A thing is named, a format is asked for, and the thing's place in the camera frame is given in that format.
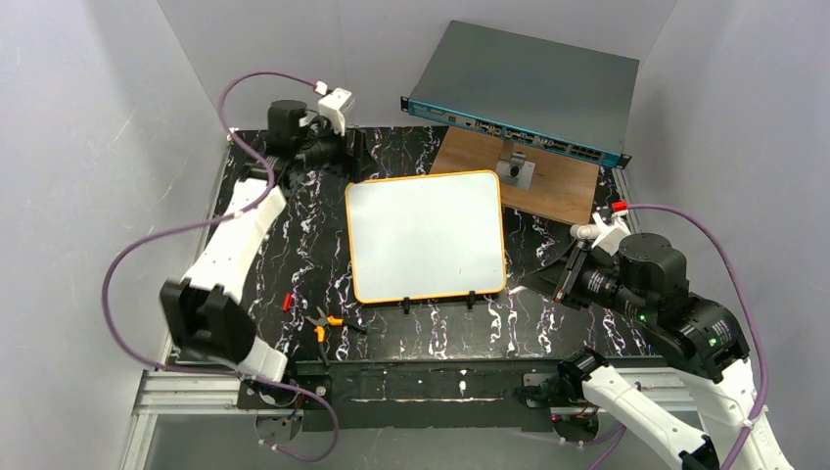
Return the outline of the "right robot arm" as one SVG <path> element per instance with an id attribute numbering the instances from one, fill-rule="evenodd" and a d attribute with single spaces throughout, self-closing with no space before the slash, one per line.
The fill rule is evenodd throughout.
<path id="1" fill-rule="evenodd" d="M 582 240 L 522 285 L 570 308 L 601 306 L 635 320 L 696 405 L 700 428 L 653 402 L 599 352 L 584 348 L 556 373 L 521 386 L 531 406 L 564 400 L 612 414 L 672 469 L 786 469 L 754 388 L 750 347 L 736 316 L 691 292 L 685 255 L 640 233 L 611 249 Z"/>

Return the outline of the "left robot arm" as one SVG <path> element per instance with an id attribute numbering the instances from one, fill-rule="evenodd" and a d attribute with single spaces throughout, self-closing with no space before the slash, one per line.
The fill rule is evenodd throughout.
<path id="1" fill-rule="evenodd" d="M 165 282 L 160 300 L 171 339 L 180 350 L 248 376 L 282 381 L 289 360 L 256 332 L 243 306 L 243 288 L 271 225 L 285 209 L 286 191 L 302 175 L 338 169 L 353 182 L 363 178 L 365 135 L 347 129 L 354 102 L 343 89 L 321 98 L 316 112 L 297 100 L 271 103 L 266 131 L 253 147 L 263 154 L 246 161 L 226 210 L 196 262 L 179 281 Z"/>

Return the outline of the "red marker cap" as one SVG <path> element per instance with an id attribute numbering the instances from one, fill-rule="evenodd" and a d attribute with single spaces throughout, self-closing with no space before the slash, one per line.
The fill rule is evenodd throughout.
<path id="1" fill-rule="evenodd" d="M 287 312 L 291 309 L 292 304 L 293 304 L 293 295 L 291 293 L 286 293 L 285 296 L 284 296 L 283 302 L 281 304 L 281 309 L 284 312 Z"/>

